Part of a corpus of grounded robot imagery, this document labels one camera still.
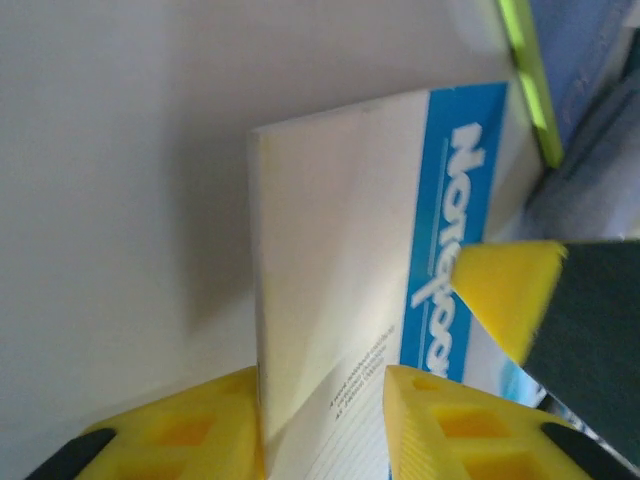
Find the blue label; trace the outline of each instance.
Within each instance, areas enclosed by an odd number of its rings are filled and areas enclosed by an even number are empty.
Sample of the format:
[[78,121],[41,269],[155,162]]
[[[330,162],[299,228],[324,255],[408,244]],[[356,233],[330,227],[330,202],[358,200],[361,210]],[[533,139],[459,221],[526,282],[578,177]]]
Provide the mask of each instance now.
[[460,245],[482,240],[506,85],[431,93],[400,363],[462,381],[471,312],[451,291]]

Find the white wall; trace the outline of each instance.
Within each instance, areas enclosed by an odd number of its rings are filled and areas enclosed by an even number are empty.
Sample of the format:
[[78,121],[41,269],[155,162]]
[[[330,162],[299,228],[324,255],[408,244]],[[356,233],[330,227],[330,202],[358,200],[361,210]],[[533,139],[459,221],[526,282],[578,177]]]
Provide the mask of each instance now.
[[254,363],[244,133],[504,79],[478,3],[0,0],[0,476]]

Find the gray fabric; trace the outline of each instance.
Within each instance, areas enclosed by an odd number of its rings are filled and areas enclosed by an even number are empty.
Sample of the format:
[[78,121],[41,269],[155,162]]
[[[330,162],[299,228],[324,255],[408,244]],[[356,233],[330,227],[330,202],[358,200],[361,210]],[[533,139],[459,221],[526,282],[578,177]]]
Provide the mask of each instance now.
[[640,70],[584,123],[526,209],[524,236],[624,237],[640,215]]

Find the yellow foam block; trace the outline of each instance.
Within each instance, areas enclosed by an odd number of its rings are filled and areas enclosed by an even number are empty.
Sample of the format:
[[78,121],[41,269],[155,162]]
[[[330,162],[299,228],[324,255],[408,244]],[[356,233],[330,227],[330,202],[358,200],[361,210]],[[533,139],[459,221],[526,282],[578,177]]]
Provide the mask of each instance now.
[[393,480],[589,480],[540,430],[548,413],[429,373],[387,367]]
[[564,245],[552,241],[464,247],[451,285],[496,343],[521,364],[566,256]]
[[263,479],[256,381],[240,370],[91,426],[117,433],[77,479]]

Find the green edge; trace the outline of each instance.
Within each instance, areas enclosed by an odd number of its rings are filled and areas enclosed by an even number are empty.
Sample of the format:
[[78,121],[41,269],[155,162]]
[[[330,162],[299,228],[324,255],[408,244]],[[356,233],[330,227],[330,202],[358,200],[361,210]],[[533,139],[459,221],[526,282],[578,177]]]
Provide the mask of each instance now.
[[553,113],[551,94],[529,1],[498,0],[498,3],[529,105],[531,121],[538,134],[542,155],[549,166],[556,168],[562,162],[564,151]]

